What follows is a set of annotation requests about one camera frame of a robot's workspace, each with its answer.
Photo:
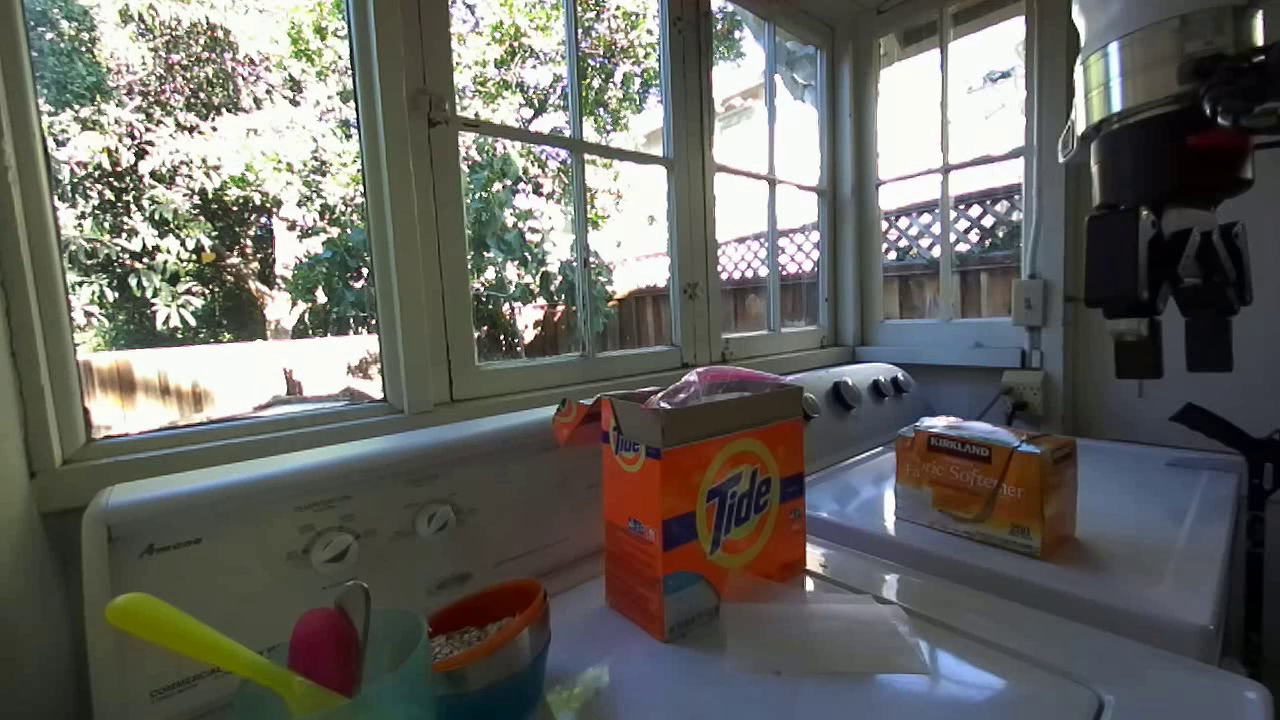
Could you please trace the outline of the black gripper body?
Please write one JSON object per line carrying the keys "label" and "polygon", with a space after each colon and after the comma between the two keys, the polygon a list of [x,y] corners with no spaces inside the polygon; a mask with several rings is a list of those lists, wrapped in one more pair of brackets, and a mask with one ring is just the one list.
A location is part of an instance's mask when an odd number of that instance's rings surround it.
{"label": "black gripper body", "polygon": [[1251,274],[1250,232],[1218,206],[1251,185],[1251,139],[1134,123],[1102,130],[1089,168],[1085,304],[1114,322],[1117,375],[1163,375],[1163,306],[1185,321],[1185,369],[1227,373]]}

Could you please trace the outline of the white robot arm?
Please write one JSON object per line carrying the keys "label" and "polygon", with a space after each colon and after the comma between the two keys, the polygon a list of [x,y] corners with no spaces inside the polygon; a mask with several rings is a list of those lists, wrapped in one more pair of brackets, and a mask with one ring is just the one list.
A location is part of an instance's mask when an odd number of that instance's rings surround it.
{"label": "white robot arm", "polygon": [[1121,379],[1163,375],[1163,304],[1185,369],[1233,369],[1251,304],[1250,229],[1222,206],[1258,185],[1280,128],[1280,43],[1259,0],[1072,0],[1076,107],[1059,159],[1089,163],[1085,304],[1114,322]]}

